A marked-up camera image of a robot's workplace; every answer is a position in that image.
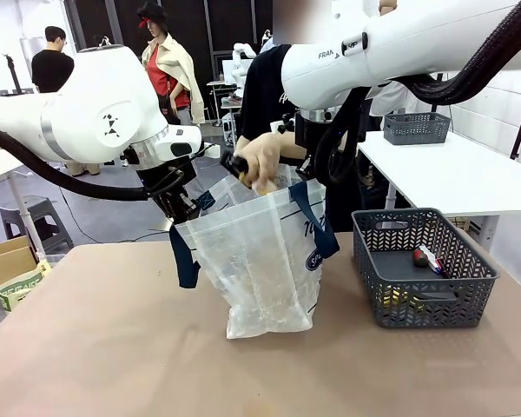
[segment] white table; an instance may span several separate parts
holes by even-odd
[[[228,110],[229,111],[229,116],[230,116],[230,119],[232,121],[232,142],[234,143],[234,149],[235,149],[235,144],[237,143],[237,128],[235,127],[235,118],[234,118],[234,111],[235,110],[241,110],[241,103],[228,103],[228,102],[223,102],[223,99],[222,99],[222,106],[221,106],[221,109],[222,110]]]
[[[36,254],[39,259],[45,259],[43,243],[41,242],[38,233],[36,232],[35,223],[31,219],[31,214],[25,207],[25,203],[23,202],[23,198],[19,194],[19,190],[17,189],[16,182],[14,180],[13,170],[22,167],[23,164],[20,163],[16,158],[10,155],[5,150],[0,149],[0,181],[8,180],[10,184],[11,192],[16,199],[17,206],[19,208],[19,213],[23,220],[23,224],[29,233],[33,244],[35,245]]]
[[[488,250],[499,216],[521,213],[521,163],[459,135],[440,145],[393,146],[383,132],[370,132],[359,149],[390,182],[387,209],[397,190],[413,207],[485,216],[480,244]]]
[[[207,87],[212,87],[212,94],[214,96],[214,108],[216,109],[216,123],[214,126],[221,126],[220,111],[218,110],[218,100],[216,99],[216,87],[233,87],[233,84],[228,84],[225,81],[211,81],[207,84]]]

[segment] blue bag strap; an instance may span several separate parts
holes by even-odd
[[[330,222],[326,220],[326,230],[314,216],[309,202],[308,188],[306,182],[298,182],[289,188],[289,195],[297,203],[301,212],[314,225],[314,243],[323,259],[328,259],[340,250],[336,235],[332,230]]]
[[[180,279],[180,287],[193,289],[197,286],[201,265],[199,265],[199,262],[193,262],[191,250],[175,226],[170,228],[169,236],[170,242],[172,243],[172,249],[174,250],[177,275]]]

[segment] table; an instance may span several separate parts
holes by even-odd
[[[490,250],[500,215],[521,213],[521,163],[452,132],[444,144],[393,146],[369,132],[359,149],[413,207],[448,217],[484,216],[480,244]]]
[[[237,143],[237,128],[235,127],[234,110],[241,110],[241,104],[223,102],[222,99],[221,109],[229,111],[230,120],[232,121],[232,143],[235,149],[235,144]]]
[[[207,87],[212,87],[212,94],[214,96],[214,107],[216,108],[216,123],[214,126],[221,126],[220,111],[218,110],[218,100],[216,99],[216,87],[219,86],[230,87],[232,84],[226,84],[225,81],[211,81]]]
[[[384,330],[339,240],[313,329],[242,341],[168,242],[73,249],[0,325],[0,416],[521,414],[519,284],[498,268],[476,329]]]
[[[36,249],[36,254],[40,260],[45,259],[45,253],[43,248],[43,243],[41,242],[41,238],[38,236],[36,232],[35,223],[31,219],[31,214],[25,207],[25,203],[23,202],[23,198],[19,194],[19,190],[17,189],[16,181],[14,180],[13,170],[22,167],[23,164],[20,163],[15,157],[6,152],[5,150],[0,149],[0,181],[7,180],[10,185],[11,192],[16,199],[17,207],[19,208],[19,214],[23,220],[23,224],[25,228],[27,228],[27,232],[31,240],[33,241],[33,245]]]

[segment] plastic stool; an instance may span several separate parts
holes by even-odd
[[[69,236],[68,230],[66,230],[62,220],[60,220],[60,216],[48,198],[28,195],[23,200],[35,223],[36,232],[43,242],[45,252],[57,248],[62,243],[67,243],[70,248],[73,248],[73,241]],[[52,217],[55,224],[50,224],[46,221],[45,217],[47,215]],[[23,220],[15,203],[8,203],[1,207],[0,216],[2,216],[3,229],[8,240],[26,234],[25,225],[23,225]],[[14,235],[11,229],[12,224],[19,228],[20,233],[18,235]]]

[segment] black clothing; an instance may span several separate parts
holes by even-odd
[[[33,57],[31,68],[39,92],[56,93],[71,76],[74,62],[62,52],[42,50]]]
[[[247,73],[245,94],[241,108],[242,135],[252,141],[270,132],[270,123],[295,113],[281,82],[281,66],[290,45],[281,45],[259,54]],[[280,162],[301,165],[303,161],[281,158]],[[326,190],[326,216],[335,232],[353,230],[351,213],[363,209],[359,178],[355,169],[339,186]]]

